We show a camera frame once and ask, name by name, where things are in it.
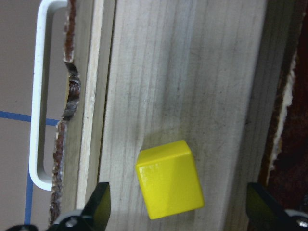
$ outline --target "yellow cube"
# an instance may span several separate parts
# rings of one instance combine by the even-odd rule
[[[196,165],[185,141],[141,151],[136,171],[150,219],[204,206]]]

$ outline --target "drawer handle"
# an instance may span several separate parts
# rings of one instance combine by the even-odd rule
[[[54,13],[67,6],[67,0],[43,0],[38,9],[32,92],[29,172],[34,184],[51,191],[51,176],[44,170],[44,143],[47,90]]]

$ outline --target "metal bolt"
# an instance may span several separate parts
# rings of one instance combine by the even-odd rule
[[[75,217],[70,218],[66,223],[65,226],[68,228],[74,227],[78,224],[78,220]]]
[[[300,227],[308,228],[308,219],[307,218],[299,218],[296,220]]]

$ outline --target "wooden plank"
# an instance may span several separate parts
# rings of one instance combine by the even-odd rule
[[[100,170],[100,181],[111,185],[107,230],[245,230],[243,203],[239,214],[227,212],[231,184],[256,179],[262,158],[241,152],[241,144],[266,6],[265,0],[117,2]],[[268,124],[267,116],[260,121]],[[205,207],[149,220],[137,156],[180,139],[194,154]],[[255,169],[236,170],[244,154],[243,164]],[[244,200],[241,192],[237,201]],[[226,218],[239,225],[225,227]]]
[[[301,111],[303,112],[305,110],[304,107],[299,107],[301,109],[294,110],[296,106],[292,103],[292,95],[296,95],[295,92],[298,91],[296,84],[294,85],[295,79],[297,78],[294,74],[295,65],[297,66],[296,69],[299,69],[296,48],[307,2],[308,1],[306,0],[279,2],[279,5],[283,4],[282,6],[286,9],[285,12],[287,13],[287,15],[282,18],[281,22],[289,18],[284,26],[282,24],[282,28],[285,28],[283,30],[285,35],[282,35],[282,37],[285,38],[286,45],[284,49],[281,49],[283,55],[278,57],[278,59],[282,59],[282,65],[278,66],[279,74],[276,74],[279,75],[279,84],[277,85],[274,110],[271,115],[266,145],[264,148],[264,156],[258,178],[258,181],[263,184],[264,187],[267,187],[271,195],[284,208],[295,210],[302,209],[303,211],[307,211],[304,205],[306,202],[303,200],[304,194],[306,193],[306,184],[303,183],[305,181],[305,177],[303,176],[305,175],[304,172],[306,168],[301,167],[301,163],[305,162],[302,160],[302,158],[305,158],[305,154],[297,152],[296,150],[300,150],[300,148],[297,149],[294,145],[296,146],[299,144],[300,142],[298,141],[301,138],[305,139],[305,137],[302,136],[305,136],[304,134],[306,131],[304,126],[301,124],[300,127],[304,132],[301,133],[299,129],[295,132],[295,135],[293,132],[295,129],[298,129],[298,127],[290,125],[290,123],[292,123],[291,121],[293,119],[299,119],[301,121],[300,123],[302,123],[305,118],[305,116],[301,116]],[[269,8],[275,10],[272,2],[269,3]],[[301,52],[305,52],[305,42],[305,39],[302,39]],[[305,58],[302,56],[299,63],[303,63],[302,61],[304,59]],[[290,136],[288,136],[290,134],[292,134],[291,137],[295,137],[295,140],[288,139],[290,138]],[[301,160],[299,160],[299,162],[293,161],[291,157],[293,155],[297,156],[297,160]],[[252,224],[249,224],[248,230],[254,231],[255,228]]]
[[[114,11],[114,0],[94,2],[81,136],[77,208],[84,207],[98,181]]]
[[[115,1],[69,1],[64,62],[70,87],[55,149],[57,213],[83,208],[97,184],[114,7]]]
[[[299,16],[297,8],[294,1],[268,1],[243,139],[234,180],[230,185],[232,190],[225,224],[227,230],[242,230],[247,223],[246,217],[239,217],[238,214],[245,214],[247,182],[256,181],[260,171],[281,66],[285,54],[290,55],[288,50],[294,41],[289,41],[289,37],[295,35],[294,29],[298,26],[293,22],[293,18]]]

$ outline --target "blue tape line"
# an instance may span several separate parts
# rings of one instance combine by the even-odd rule
[[[28,170],[26,203],[25,203],[25,221],[24,221],[25,225],[29,225],[31,223],[32,196],[33,196],[33,181],[30,177],[30,173]]]
[[[25,122],[31,122],[30,115],[11,113],[0,111],[0,118],[13,119]],[[59,121],[56,119],[46,119],[46,125],[56,126]],[[28,170],[27,186],[26,186],[26,202],[25,202],[25,225],[29,225],[31,222],[31,211],[32,211],[32,196],[33,196],[33,181],[30,177]]]
[[[31,122],[30,115],[17,114],[17,113],[12,113],[12,112],[0,111],[0,118]],[[58,122],[59,121],[57,119],[46,119],[46,125],[49,125],[49,126],[56,126]]]

